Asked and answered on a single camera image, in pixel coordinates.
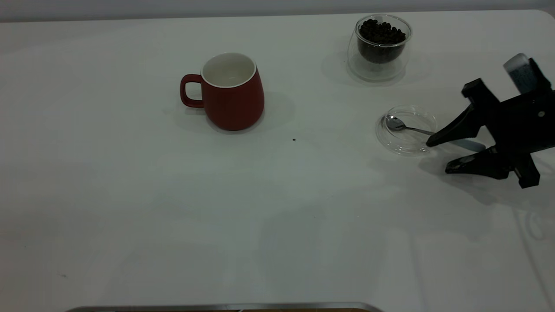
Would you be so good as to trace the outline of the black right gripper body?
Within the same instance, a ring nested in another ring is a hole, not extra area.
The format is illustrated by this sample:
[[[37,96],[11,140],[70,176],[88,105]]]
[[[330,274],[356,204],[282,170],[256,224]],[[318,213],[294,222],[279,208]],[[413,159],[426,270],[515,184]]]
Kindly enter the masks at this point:
[[[554,91],[532,91],[500,101],[488,91],[492,154],[525,155],[554,147]]]

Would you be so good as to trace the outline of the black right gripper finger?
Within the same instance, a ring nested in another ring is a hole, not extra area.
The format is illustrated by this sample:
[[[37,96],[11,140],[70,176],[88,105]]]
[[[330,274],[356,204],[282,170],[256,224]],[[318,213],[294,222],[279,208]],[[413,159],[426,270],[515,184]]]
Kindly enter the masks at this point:
[[[470,104],[449,125],[430,136],[426,142],[427,146],[433,147],[477,137],[480,128],[487,124],[490,111],[499,105],[498,98],[480,78],[466,83],[461,93],[470,101]]]
[[[487,176],[496,180],[507,179],[514,172],[522,189],[538,186],[540,173],[529,153],[519,154],[490,147],[484,151],[448,162],[446,174]]]

